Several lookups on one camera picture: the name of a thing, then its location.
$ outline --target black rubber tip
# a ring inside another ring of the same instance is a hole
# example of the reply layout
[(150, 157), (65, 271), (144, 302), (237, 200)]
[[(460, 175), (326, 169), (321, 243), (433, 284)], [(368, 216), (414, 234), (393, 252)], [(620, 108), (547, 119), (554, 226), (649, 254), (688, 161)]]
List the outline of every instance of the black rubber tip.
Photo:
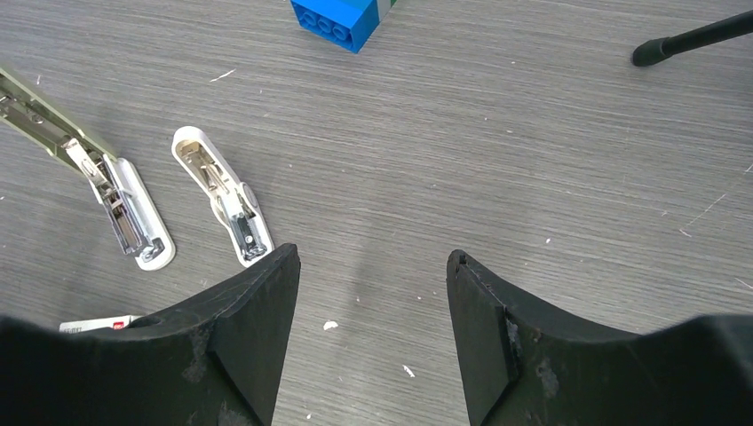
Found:
[(662, 62), (665, 59), (671, 58), (672, 55), (667, 55), (662, 49), (664, 41), (668, 37), (657, 38), (655, 40), (649, 40), (640, 46), (633, 52), (631, 61), (636, 67), (650, 67)]

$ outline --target white stapler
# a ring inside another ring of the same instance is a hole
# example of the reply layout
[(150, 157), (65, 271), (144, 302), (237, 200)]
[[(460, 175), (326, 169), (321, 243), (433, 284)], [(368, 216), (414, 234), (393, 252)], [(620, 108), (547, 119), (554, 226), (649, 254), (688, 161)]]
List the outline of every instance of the white stapler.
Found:
[(214, 216), (230, 234), (243, 266), (253, 265), (274, 250), (257, 197), (203, 131), (192, 126), (178, 129), (172, 154), (210, 198)]
[(123, 253), (144, 271), (175, 256), (175, 245), (133, 165), (7, 66), (0, 66), (0, 119), (91, 185)]

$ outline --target gray floor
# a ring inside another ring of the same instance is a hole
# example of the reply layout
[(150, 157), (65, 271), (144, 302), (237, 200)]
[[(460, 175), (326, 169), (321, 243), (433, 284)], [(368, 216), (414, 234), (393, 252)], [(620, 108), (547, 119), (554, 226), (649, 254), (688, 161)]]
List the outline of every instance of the gray floor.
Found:
[(143, 314), (241, 270), (170, 155), (188, 124), (301, 253), (278, 424), (467, 423), (452, 249), (631, 331), (753, 305), (753, 40), (628, 61), (747, 1), (400, 0), (357, 56), (280, 0), (32, 3), (4, 0), (3, 60), (138, 166), (178, 255), (141, 272), (89, 187), (2, 128), (3, 313)]

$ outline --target white debris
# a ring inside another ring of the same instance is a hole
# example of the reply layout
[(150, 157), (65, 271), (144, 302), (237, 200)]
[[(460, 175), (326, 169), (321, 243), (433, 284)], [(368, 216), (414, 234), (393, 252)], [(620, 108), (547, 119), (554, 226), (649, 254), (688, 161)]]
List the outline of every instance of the white debris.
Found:
[(226, 72), (226, 73), (222, 74), (221, 76), (219, 76), (219, 77), (217, 77), (217, 78), (213, 78), (213, 79), (211, 79), (211, 80), (210, 80), (210, 83), (214, 83), (214, 82), (216, 82), (217, 80), (219, 80), (220, 78), (225, 78), (225, 77), (229, 76), (230, 74), (232, 74), (232, 73), (234, 73), (234, 72), (235, 72), (235, 68), (231, 69), (230, 71), (228, 71), (228, 72)]

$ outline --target small white speck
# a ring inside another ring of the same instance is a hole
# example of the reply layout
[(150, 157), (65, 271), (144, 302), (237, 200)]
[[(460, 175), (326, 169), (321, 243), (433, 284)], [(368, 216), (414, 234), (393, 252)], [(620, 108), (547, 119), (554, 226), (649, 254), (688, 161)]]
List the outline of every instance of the small white speck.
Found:
[(741, 283), (743, 286), (745, 286), (745, 287), (750, 288), (751, 290), (753, 290), (753, 286), (751, 286), (747, 282), (745, 282), (745, 281), (743, 281), (743, 280), (741, 280), (739, 278), (735, 278), (735, 279), (737, 280), (737, 282)]
[(219, 77), (217, 77), (217, 78), (213, 78), (213, 79), (211, 79), (211, 80), (210, 80), (210, 83), (214, 83), (214, 82), (216, 82), (217, 80), (219, 80), (220, 78), (225, 78), (225, 77), (229, 76), (230, 74), (232, 74), (232, 73), (234, 73), (234, 72), (235, 72), (235, 68), (231, 69), (230, 71), (228, 71), (228, 72), (226, 72), (226, 73), (222, 74), (221, 76), (219, 76)]

